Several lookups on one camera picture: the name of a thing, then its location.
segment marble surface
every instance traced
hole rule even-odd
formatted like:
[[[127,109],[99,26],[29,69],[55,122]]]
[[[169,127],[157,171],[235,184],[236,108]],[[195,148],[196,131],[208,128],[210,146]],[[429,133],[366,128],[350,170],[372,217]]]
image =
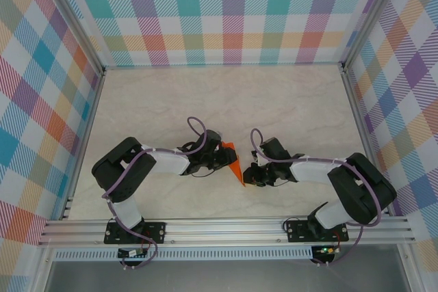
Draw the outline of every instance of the marble surface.
[[[244,171],[249,133],[277,137],[292,155],[363,152],[337,67],[205,66],[109,71],[77,184],[70,220],[108,219],[91,168],[128,136],[174,148],[196,140],[186,118],[234,142]],[[229,168],[206,178],[153,174],[135,193],[146,218],[306,215],[336,198],[329,185],[301,182],[243,187]]]

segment colorful striped wall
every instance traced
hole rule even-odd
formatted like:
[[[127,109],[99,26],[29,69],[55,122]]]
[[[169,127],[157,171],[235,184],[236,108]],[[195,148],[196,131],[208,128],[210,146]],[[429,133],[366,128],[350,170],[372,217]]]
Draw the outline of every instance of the colorful striped wall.
[[[423,279],[437,288],[438,0],[390,0],[351,69],[396,210],[420,241]]]
[[[337,63],[374,0],[70,0],[103,63]]]
[[[57,219],[98,81],[53,0],[0,0],[0,291]]]

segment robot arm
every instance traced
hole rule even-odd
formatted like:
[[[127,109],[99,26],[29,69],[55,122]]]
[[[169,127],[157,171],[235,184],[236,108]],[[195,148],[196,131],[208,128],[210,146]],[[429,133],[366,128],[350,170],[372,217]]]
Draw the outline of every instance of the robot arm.
[[[315,238],[322,236],[333,227],[354,220],[362,225],[369,224],[376,216],[375,202],[365,185],[358,181],[356,174],[339,160],[354,167],[371,185],[381,208],[387,207],[396,199],[396,191],[389,181],[362,154],[354,153],[346,159],[333,162],[307,161],[309,157],[296,154],[293,157],[282,147],[277,138],[271,138],[260,145],[264,155],[276,160],[295,159],[291,163],[267,162],[257,152],[253,155],[257,163],[252,163],[244,172],[244,182],[259,187],[274,186],[275,181],[283,180],[314,181],[331,184],[339,200],[326,202],[308,216],[308,229]]]
[[[143,218],[133,194],[148,174],[168,172],[186,176],[198,172],[201,167],[216,171],[237,161],[235,151],[222,145],[219,134],[212,130],[206,132],[207,138],[203,147],[193,154],[182,155],[181,151],[190,153],[197,149],[203,143],[204,134],[196,142],[189,142],[175,149],[174,153],[157,149],[141,155],[121,183],[108,194],[108,200],[112,202],[118,219],[127,228],[142,230]],[[150,147],[141,145],[134,137],[128,137],[97,161],[92,168],[92,175],[101,188],[109,191],[125,171],[123,164],[131,163],[136,155],[146,149]]]

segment floor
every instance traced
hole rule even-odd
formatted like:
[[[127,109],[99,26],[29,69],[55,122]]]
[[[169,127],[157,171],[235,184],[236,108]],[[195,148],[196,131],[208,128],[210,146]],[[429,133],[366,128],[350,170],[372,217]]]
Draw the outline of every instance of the floor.
[[[108,71],[70,220],[108,219],[91,168],[128,136],[154,147],[196,140],[186,124],[197,116],[234,142],[244,171],[249,133],[275,136],[291,154],[347,157],[363,152],[336,65],[204,66]],[[135,194],[145,218],[306,215],[336,198],[318,183],[243,187],[228,168],[206,178],[154,174]]]

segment orange object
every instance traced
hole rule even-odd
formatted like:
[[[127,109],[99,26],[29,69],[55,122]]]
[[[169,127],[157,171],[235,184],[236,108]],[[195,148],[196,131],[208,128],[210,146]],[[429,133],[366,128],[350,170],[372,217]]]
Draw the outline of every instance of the orange object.
[[[233,150],[235,150],[233,143],[222,142],[222,146],[229,147],[229,148],[232,148]],[[240,170],[239,155],[237,155],[237,161],[234,161],[232,164],[230,164],[228,166],[230,167],[231,171],[235,174],[237,179],[239,179],[239,182],[245,187],[244,179],[242,176],[242,171]]]

